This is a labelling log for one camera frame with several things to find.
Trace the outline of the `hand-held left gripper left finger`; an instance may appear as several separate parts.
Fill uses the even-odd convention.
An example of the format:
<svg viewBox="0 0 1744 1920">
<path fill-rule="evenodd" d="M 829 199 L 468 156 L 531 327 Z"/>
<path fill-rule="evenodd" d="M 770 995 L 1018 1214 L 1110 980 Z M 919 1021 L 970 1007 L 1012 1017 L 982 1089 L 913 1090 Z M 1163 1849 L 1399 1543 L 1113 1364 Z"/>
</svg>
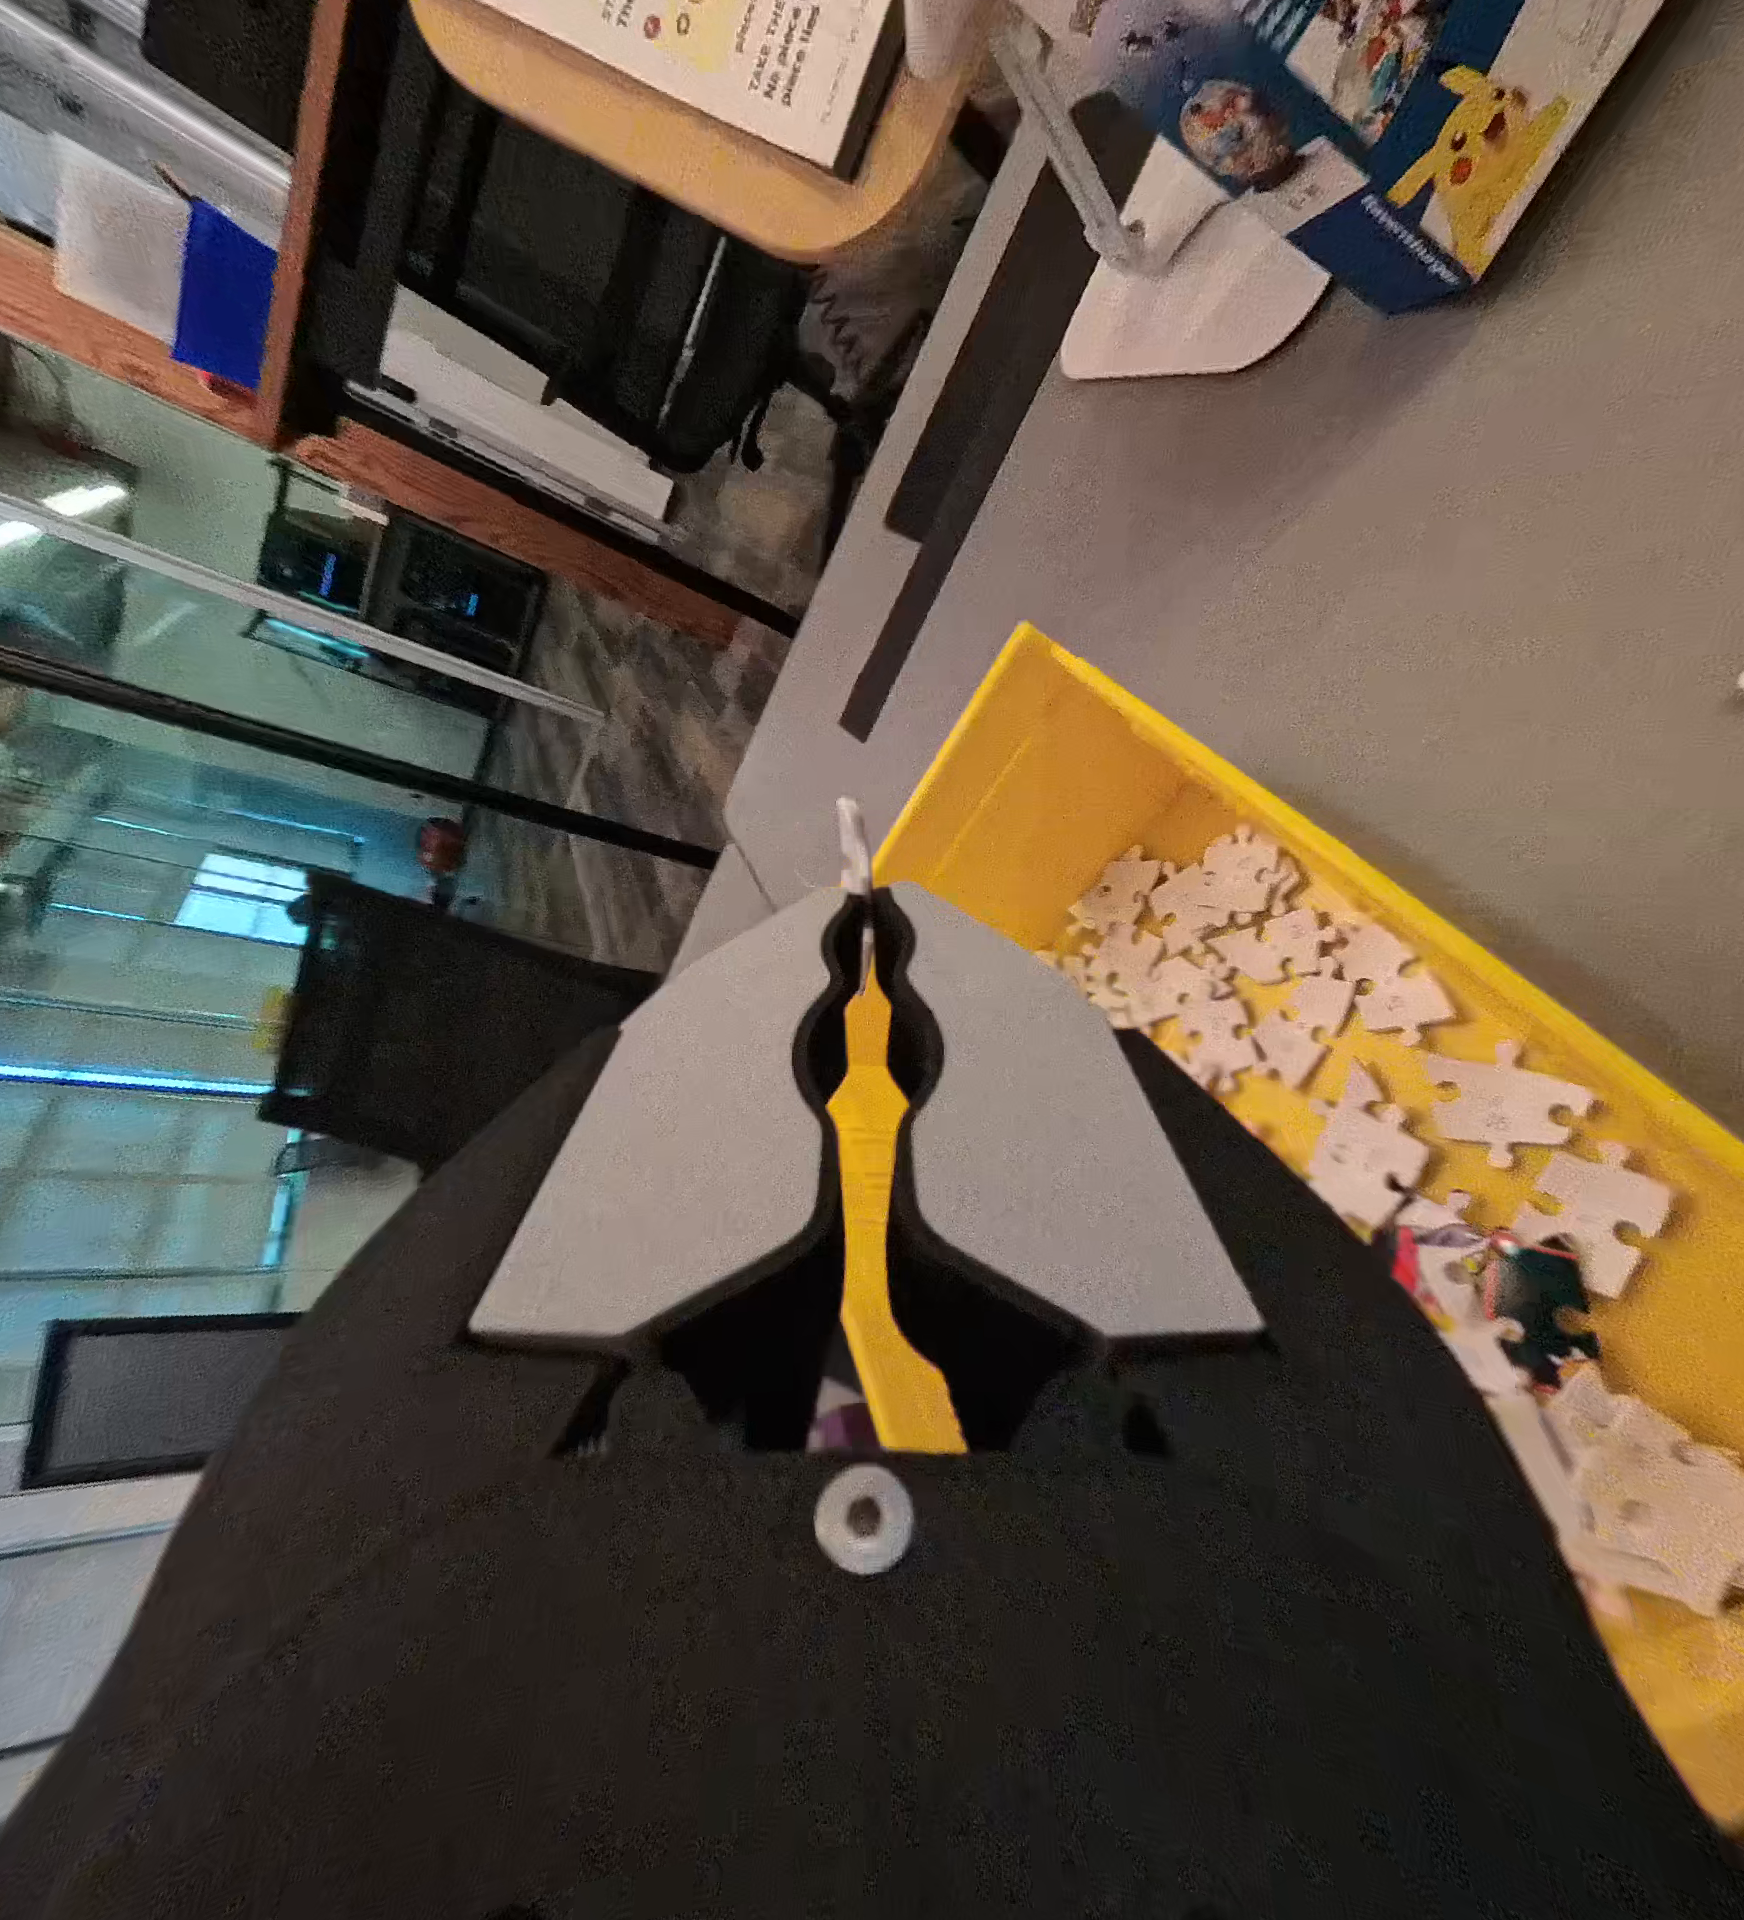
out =
<svg viewBox="0 0 1744 1920">
<path fill-rule="evenodd" d="M 665 1374 L 738 1443 L 808 1449 L 844 1301 L 829 1101 L 865 924 L 862 895 L 810 894 L 623 1020 L 471 1342 Z"/>
</svg>

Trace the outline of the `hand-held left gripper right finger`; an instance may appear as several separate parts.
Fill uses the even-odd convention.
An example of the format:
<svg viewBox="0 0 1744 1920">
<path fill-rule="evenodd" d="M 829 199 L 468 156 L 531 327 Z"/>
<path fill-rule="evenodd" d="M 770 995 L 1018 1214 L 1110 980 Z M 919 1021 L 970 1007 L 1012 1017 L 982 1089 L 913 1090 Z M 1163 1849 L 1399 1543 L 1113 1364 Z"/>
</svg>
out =
<svg viewBox="0 0 1744 1920">
<path fill-rule="evenodd" d="M 872 926 L 903 1098 L 884 1287 L 964 1447 L 1011 1447 L 1063 1378 L 1258 1342 L 1265 1322 L 1107 1017 L 918 883 L 877 889 Z"/>
</svg>

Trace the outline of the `pile of puzzle pieces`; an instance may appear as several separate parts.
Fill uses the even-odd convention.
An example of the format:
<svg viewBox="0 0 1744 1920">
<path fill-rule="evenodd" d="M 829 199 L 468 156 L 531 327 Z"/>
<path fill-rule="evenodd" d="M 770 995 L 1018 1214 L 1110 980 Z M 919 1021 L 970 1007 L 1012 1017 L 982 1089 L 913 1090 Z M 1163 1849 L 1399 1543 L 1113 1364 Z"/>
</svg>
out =
<svg viewBox="0 0 1744 1920">
<path fill-rule="evenodd" d="M 1471 1016 L 1431 960 L 1237 823 L 1133 845 L 1039 953 L 1227 1098 L 1482 1404 L 1599 1608 L 1744 1604 L 1744 1153 Z"/>
</svg>

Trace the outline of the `yellow plastic bin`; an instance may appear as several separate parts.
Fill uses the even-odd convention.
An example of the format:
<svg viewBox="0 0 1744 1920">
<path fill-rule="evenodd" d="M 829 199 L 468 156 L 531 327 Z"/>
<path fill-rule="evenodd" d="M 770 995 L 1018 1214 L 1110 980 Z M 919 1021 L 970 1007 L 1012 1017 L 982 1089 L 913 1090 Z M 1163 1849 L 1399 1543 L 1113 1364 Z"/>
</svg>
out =
<svg viewBox="0 0 1744 1920">
<path fill-rule="evenodd" d="M 1701 1807 L 1744 1829 L 1744 1142 L 1489 948 L 1029 622 L 884 838 L 1136 1024 L 1419 1296 Z"/>
</svg>

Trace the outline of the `printed puzzle box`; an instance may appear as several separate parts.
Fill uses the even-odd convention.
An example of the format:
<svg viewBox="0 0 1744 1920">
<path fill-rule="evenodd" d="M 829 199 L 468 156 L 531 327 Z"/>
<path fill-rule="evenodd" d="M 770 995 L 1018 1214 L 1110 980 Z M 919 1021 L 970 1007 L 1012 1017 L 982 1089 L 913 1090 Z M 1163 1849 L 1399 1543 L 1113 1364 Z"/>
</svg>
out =
<svg viewBox="0 0 1744 1920">
<path fill-rule="evenodd" d="M 1071 27 L 1231 202 L 1399 317 L 1489 272 L 1659 2 L 1140 2 Z"/>
</svg>

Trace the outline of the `black box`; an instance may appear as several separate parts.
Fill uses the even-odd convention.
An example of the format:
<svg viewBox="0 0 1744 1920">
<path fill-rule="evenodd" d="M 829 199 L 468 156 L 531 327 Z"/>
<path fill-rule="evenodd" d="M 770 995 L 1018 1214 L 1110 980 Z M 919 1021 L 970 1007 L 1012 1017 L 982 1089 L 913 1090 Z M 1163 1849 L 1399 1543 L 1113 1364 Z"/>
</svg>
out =
<svg viewBox="0 0 1744 1920">
<path fill-rule="evenodd" d="M 304 946 L 258 1118 L 432 1172 L 662 981 L 310 875 Z"/>
</svg>

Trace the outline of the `grey framed screen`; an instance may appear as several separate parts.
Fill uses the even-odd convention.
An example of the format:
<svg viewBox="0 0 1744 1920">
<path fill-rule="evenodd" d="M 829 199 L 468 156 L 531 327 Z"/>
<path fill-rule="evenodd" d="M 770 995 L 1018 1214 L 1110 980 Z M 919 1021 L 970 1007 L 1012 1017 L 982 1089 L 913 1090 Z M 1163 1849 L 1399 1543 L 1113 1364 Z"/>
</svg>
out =
<svg viewBox="0 0 1744 1920">
<path fill-rule="evenodd" d="M 297 1322 L 289 1310 L 49 1322 L 20 1488 L 205 1467 L 275 1374 Z"/>
</svg>

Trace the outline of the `brown wooden board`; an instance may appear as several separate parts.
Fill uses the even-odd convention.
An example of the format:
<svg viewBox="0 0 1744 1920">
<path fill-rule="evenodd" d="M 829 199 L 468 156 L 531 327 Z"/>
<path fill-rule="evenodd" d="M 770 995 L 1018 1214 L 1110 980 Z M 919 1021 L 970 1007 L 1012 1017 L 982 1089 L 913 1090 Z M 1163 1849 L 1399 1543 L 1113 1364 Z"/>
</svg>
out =
<svg viewBox="0 0 1744 1920">
<path fill-rule="evenodd" d="M 837 179 L 479 2 L 413 2 L 427 51 L 476 96 L 579 156 L 796 265 L 856 250 L 908 205 L 986 59 L 997 4 L 954 4 L 941 71 L 903 65 L 859 171 Z"/>
</svg>

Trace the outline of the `blue sheet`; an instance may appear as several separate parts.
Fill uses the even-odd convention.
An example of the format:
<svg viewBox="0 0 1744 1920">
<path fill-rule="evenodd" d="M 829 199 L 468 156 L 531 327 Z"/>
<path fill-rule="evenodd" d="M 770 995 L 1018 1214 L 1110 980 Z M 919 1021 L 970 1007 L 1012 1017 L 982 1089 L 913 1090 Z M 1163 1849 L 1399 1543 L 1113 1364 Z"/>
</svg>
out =
<svg viewBox="0 0 1744 1920">
<path fill-rule="evenodd" d="M 278 253 L 206 200 L 189 207 L 170 360 L 257 395 Z"/>
</svg>

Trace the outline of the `brown wooden shelf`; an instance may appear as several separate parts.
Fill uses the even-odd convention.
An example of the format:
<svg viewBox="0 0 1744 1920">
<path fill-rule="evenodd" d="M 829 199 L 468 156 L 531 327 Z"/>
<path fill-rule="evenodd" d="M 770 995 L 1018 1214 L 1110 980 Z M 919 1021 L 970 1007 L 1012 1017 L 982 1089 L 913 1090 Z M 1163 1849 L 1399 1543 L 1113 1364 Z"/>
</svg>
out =
<svg viewBox="0 0 1744 1920">
<path fill-rule="evenodd" d="M 784 588 L 693 556 L 703 467 L 404 287 L 432 127 L 470 96 L 410 6 L 0 4 L 0 328 L 689 637 L 789 637 Z M 278 253 L 257 395 L 170 360 L 192 200 Z"/>
</svg>

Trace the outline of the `printed instruction poster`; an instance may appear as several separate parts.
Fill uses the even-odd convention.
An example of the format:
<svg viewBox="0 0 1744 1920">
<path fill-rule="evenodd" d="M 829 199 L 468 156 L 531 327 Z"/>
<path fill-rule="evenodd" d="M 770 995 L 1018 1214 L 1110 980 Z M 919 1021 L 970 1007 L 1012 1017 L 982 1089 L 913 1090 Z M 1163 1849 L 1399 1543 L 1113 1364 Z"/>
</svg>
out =
<svg viewBox="0 0 1744 1920">
<path fill-rule="evenodd" d="M 496 2 L 728 128 L 854 179 L 901 62 L 895 2 Z"/>
</svg>

